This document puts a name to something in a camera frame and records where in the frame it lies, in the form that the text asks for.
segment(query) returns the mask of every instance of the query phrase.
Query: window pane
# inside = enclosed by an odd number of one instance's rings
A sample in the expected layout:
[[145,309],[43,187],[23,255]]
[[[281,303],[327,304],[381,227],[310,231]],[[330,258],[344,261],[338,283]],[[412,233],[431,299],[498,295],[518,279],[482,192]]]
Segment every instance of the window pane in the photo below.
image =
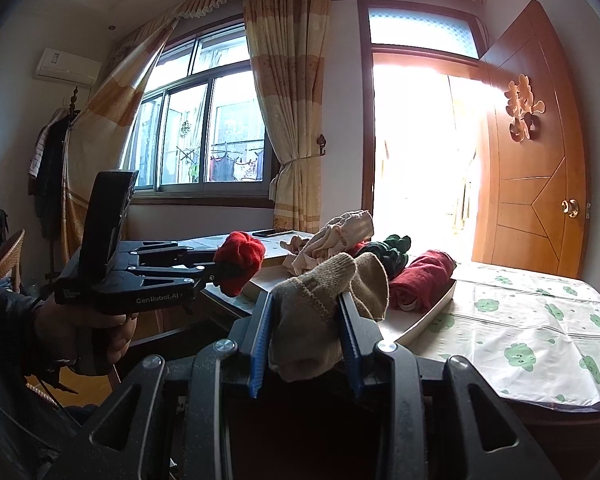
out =
[[217,78],[209,116],[206,181],[262,181],[264,133],[251,70]]
[[155,150],[162,96],[141,105],[131,133],[129,169],[138,170],[136,187],[154,184]]
[[200,139],[206,84],[169,98],[162,152],[161,184],[190,184],[200,176]]
[[371,43],[444,50],[475,57],[478,52],[465,20],[400,9],[369,9]]
[[190,44],[162,54],[154,71],[151,72],[145,92],[186,77],[192,51],[193,45]]
[[244,27],[207,36],[200,43],[192,73],[249,59]]

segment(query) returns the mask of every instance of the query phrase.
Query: human hand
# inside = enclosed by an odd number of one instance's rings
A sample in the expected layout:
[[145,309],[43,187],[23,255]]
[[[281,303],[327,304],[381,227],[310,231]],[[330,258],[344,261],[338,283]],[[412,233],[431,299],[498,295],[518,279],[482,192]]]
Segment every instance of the human hand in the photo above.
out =
[[117,363],[126,353],[136,331],[138,314],[107,316],[90,306],[57,304],[52,294],[38,308],[34,328],[56,360],[75,362],[75,332],[77,328],[102,328],[109,335],[107,361]]

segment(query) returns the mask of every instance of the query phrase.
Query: blue gripper pad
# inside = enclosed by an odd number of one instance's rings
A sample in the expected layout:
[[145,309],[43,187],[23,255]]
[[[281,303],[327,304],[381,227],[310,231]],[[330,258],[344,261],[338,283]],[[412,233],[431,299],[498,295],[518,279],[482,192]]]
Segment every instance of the blue gripper pad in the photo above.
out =
[[350,312],[347,309],[347,300],[343,294],[339,295],[338,303],[338,332],[344,364],[347,370],[347,378],[349,379],[349,386],[353,390],[353,393],[356,397],[360,397],[365,387],[362,378],[362,355],[360,354],[360,348],[358,347],[354,333]]
[[261,293],[251,317],[251,323],[256,324],[250,351],[249,395],[251,399],[255,399],[258,396],[258,391],[262,386],[264,371],[267,369],[269,339],[271,337],[271,316],[273,311],[271,307],[272,298],[270,294]]

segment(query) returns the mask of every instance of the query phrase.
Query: open door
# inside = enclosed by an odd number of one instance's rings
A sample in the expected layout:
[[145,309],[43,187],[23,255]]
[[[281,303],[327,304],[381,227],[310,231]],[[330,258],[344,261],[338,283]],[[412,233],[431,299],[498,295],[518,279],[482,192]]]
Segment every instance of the open door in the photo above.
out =
[[[473,259],[576,278],[589,211],[584,140],[567,59],[539,2],[526,6],[482,61],[494,109],[488,139],[478,148],[482,182]],[[535,113],[513,124],[509,85],[518,85],[521,75],[529,79],[533,103],[524,84],[517,96],[522,109],[535,105]]]

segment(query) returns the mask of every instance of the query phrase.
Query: window frame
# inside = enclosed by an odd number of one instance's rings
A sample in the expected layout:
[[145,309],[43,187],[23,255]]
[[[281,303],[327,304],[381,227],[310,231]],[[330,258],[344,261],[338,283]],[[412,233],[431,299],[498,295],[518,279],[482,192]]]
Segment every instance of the window frame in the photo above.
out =
[[[394,44],[371,42],[369,9],[400,9],[428,12],[440,16],[449,16],[464,20],[469,24],[474,37],[478,59],[461,54],[453,54],[443,50]],[[358,22],[360,24],[360,53],[362,55],[362,209],[373,214],[374,181],[376,178],[376,115],[374,105],[374,54],[409,54],[435,60],[438,62],[454,62],[467,65],[469,70],[478,70],[480,60],[487,51],[485,39],[480,30],[478,18],[462,10],[447,7],[399,2],[395,0],[358,0]]]
[[[224,20],[211,23],[206,27],[192,30],[182,36],[167,42],[163,53],[177,50],[187,44],[194,43],[193,54],[189,61],[187,72],[193,70],[196,56],[199,54],[202,41],[209,35],[227,30],[232,26],[244,25],[243,15],[238,14]],[[273,152],[269,136],[265,132],[264,159],[261,182],[202,182],[192,184],[162,184],[164,156],[164,136],[167,120],[168,103],[171,95],[195,86],[206,84],[205,110],[202,123],[202,138],[200,146],[200,159],[204,165],[200,167],[200,175],[206,171],[206,149],[208,144],[208,122],[210,107],[214,94],[214,81],[223,76],[251,71],[251,60],[242,60],[227,65],[210,68],[203,72],[192,73],[166,85],[145,92],[140,106],[160,98],[161,105],[158,118],[157,149],[154,153],[153,184],[151,186],[136,187],[132,204],[161,204],[161,205],[219,205],[236,207],[273,208],[274,202],[269,199],[269,184],[277,174],[280,164]]]

